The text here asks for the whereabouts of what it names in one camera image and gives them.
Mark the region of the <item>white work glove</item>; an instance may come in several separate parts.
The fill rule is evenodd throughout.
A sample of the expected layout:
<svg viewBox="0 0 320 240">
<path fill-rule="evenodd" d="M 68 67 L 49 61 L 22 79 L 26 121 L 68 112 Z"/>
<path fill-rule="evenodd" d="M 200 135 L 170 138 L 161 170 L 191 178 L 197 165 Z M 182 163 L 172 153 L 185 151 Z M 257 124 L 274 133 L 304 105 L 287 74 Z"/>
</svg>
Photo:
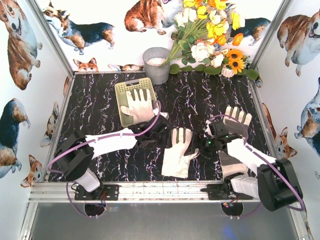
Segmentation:
<svg viewBox="0 0 320 240">
<path fill-rule="evenodd" d="M 190 161 L 199 155 L 196 148 L 192 154 L 184 155 L 192 141 L 193 133 L 188 128 L 172 130 L 172 147 L 164 149 L 161 174 L 167 177 L 185 179 L 188 177 Z"/>
</svg>

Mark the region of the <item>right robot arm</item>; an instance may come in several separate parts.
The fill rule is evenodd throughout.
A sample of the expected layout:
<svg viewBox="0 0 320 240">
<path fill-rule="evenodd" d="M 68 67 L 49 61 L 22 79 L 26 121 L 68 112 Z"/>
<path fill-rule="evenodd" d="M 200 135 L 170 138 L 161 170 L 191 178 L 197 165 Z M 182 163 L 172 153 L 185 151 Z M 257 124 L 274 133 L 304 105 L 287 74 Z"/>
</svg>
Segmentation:
<svg viewBox="0 0 320 240">
<path fill-rule="evenodd" d="M 219 156 L 228 192 L 260 200 L 273 212 L 282 207 L 305 211 L 303 193 L 288 159 L 275 159 L 247 144 L 243 136 L 230 133 L 222 121 L 209 122 L 203 134 L 194 133 L 185 156 L 199 153 L 206 160 Z"/>
</svg>

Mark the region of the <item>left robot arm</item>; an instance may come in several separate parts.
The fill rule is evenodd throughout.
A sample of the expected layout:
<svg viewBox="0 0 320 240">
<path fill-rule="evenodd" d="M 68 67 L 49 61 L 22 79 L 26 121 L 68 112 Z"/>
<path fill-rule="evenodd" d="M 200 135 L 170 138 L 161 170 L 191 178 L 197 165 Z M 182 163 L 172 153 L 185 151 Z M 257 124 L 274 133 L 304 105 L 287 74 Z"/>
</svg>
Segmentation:
<svg viewBox="0 0 320 240">
<path fill-rule="evenodd" d="M 56 150 L 52 163 L 58 164 L 66 181 L 80 185 L 91 194 L 103 189 L 98 176 L 89 169 L 94 158 L 119 150 L 171 146 L 171 124 L 162 115 L 156 115 L 148 122 L 116 132 L 100 135 L 75 132 Z"/>
</svg>

